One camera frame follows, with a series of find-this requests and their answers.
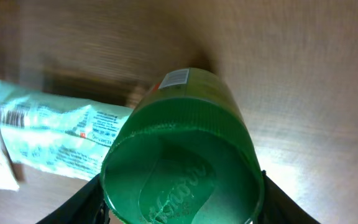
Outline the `mint green wipes packet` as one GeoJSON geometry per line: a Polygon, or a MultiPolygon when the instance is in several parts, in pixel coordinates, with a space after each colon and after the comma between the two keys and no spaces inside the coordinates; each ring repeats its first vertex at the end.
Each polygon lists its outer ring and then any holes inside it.
{"type": "Polygon", "coordinates": [[[0,80],[0,130],[9,157],[52,174],[83,180],[99,174],[132,111],[0,80]]]}

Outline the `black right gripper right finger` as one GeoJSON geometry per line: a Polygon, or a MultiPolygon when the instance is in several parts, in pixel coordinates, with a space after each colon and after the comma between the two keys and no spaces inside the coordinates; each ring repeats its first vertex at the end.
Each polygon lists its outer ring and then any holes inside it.
{"type": "Polygon", "coordinates": [[[253,224],[320,224],[262,171],[264,203],[253,224]]]}

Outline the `green lidded jar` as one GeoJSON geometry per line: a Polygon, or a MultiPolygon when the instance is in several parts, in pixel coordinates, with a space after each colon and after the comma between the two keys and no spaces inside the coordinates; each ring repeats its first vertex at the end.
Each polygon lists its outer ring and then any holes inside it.
{"type": "Polygon", "coordinates": [[[101,168],[124,223],[254,223],[264,184],[229,88],[185,68],[154,85],[121,128],[101,168]]]}

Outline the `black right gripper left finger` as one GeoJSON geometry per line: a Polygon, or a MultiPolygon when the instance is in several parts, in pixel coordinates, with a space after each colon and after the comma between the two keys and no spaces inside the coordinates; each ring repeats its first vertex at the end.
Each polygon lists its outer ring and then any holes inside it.
{"type": "Polygon", "coordinates": [[[37,224],[109,224],[109,222],[109,208],[104,201],[98,174],[37,224]]]}

